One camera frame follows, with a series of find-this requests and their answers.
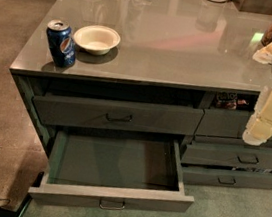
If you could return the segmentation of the open grey middle drawer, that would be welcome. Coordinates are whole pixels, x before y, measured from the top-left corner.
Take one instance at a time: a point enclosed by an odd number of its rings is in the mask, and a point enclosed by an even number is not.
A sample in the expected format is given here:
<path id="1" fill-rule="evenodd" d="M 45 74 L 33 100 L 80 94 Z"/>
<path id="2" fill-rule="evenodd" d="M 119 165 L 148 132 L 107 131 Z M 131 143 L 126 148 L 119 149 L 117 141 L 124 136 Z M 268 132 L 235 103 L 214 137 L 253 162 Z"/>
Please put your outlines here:
<path id="1" fill-rule="evenodd" d="M 105 138 L 59 132 L 37 202 L 107 210 L 184 212 L 194 202 L 184 190 L 176 141 Z"/>

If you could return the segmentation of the grey top right drawer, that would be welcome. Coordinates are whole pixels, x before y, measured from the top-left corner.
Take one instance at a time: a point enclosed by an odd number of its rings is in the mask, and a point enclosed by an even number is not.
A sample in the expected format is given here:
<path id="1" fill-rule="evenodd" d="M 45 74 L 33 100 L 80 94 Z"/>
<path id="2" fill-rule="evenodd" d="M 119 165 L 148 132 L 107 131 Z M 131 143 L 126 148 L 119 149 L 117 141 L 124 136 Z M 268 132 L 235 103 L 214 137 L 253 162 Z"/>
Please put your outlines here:
<path id="1" fill-rule="evenodd" d="M 242 137 L 250 116 L 251 112 L 244 110 L 205 109 L 195 134 L 238 139 Z"/>

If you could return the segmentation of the grey top left drawer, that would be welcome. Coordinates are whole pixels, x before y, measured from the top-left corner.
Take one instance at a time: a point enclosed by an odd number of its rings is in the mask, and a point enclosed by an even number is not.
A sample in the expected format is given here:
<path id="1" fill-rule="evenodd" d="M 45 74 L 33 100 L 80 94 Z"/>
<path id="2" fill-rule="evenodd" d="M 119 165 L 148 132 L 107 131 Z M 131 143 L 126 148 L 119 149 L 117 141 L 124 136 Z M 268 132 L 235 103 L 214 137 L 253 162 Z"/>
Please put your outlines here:
<path id="1" fill-rule="evenodd" d="M 101 100 L 72 96 L 35 96 L 42 124 L 193 135 L 203 112 L 187 106 Z"/>

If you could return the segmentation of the grey counter cabinet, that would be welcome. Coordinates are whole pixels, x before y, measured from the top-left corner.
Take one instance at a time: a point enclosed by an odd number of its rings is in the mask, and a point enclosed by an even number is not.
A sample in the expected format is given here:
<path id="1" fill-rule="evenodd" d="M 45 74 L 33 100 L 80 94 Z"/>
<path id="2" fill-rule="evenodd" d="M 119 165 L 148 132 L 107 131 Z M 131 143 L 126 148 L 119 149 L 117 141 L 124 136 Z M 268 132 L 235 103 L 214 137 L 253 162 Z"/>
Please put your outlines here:
<path id="1" fill-rule="evenodd" d="M 204 116 L 205 109 L 222 109 L 215 106 L 219 92 L 230 92 L 238 96 L 232 110 L 252 112 L 260 90 L 272 85 L 271 69 L 252 58 L 269 17 L 207 0 L 57 0 L 48 18 L 77 29 L 110 27 L 121 39 L 117 47 L 98 57 L 78 50 L 69 68 L 53 63 L 45 26 L 37 27 L 22 48 L 10 70 L 44 149 L 51 149 L 62 129 L 91 136 L 134 133 L 177 139 L 181 157 L 186 146 L 195 143 L 272 149 L 272 141 L 248 146 L 242 137 L 206 137 L 195 131 L 177 135 L 42 124 L 33 103 L 35 96 L 72 96 L 186 106 L 200 109 Z M 268 168 L 183 163 L 182 167 L 272 174 Z"/>

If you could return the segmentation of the grey middle right drawer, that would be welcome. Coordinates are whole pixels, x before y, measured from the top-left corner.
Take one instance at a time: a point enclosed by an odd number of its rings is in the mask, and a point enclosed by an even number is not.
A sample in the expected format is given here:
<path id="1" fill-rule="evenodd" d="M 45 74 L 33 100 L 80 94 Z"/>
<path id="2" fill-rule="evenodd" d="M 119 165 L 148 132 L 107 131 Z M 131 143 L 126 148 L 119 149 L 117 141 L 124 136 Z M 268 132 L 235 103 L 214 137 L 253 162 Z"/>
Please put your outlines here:
<path id="1" fill-rule="evenodd" d="M 272 149 L 195 143 L 186 146 L 181 161 L 189 165 L 272 169 Z"/>

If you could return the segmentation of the blue pepsi can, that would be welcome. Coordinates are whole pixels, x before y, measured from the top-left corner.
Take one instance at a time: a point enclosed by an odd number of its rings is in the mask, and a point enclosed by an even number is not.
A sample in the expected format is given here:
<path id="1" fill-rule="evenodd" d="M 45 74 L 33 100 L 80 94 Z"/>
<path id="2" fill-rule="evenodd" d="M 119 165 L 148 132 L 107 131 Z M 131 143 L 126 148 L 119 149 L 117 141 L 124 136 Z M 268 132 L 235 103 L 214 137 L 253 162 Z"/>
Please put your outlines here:
<path id="1" fill-rule="evenodd" d="M 69 24 L 61 20 L 51 20 L 46 28 L 49 50 L 53 61 L 60 68 L 75 63 L 75 45 Z"/>

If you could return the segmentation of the white paper bowl near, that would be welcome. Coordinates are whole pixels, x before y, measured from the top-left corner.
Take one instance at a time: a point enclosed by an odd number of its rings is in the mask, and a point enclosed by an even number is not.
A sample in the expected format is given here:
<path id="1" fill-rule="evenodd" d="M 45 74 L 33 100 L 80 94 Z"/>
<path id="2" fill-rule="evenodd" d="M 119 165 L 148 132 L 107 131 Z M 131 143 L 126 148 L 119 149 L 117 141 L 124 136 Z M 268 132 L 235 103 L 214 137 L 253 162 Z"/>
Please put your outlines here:
<path id="1" fill-rule="evenodd" d="M 74 33 L 73 38 L 77 46 L 96 56 L 108 53 L 121 39 L 117 31 L 99 25 L 82 27 Z"/>

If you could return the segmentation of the snack bag in shelf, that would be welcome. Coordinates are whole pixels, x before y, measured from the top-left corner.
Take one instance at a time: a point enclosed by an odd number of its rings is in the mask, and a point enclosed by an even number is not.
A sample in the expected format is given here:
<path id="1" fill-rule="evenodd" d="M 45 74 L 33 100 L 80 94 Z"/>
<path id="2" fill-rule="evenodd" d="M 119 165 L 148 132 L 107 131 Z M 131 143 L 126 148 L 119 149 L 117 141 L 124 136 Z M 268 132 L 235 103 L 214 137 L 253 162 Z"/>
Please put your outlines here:
<path id="1" fill-rule="evenodd" d="M 237 94 L 231 92 L 219 92 L 215 96 L 215 106 L 216 108 L 222 109 L 235 109 L 237 105 Z"/>

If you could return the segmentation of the grey bottom right drawer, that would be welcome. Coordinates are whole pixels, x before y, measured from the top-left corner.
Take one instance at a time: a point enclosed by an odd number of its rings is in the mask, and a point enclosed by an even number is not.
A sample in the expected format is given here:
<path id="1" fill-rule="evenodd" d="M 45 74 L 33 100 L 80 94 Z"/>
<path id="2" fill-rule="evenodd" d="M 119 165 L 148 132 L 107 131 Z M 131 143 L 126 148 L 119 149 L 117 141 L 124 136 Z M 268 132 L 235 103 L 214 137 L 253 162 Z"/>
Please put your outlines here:
<path id="1" fill-rule="evenodd" d="M 183 167 L 183 182 L 188 185 L 210 185 L 231 188 L 272 189 L 272 174 L 225 169 Z"/>

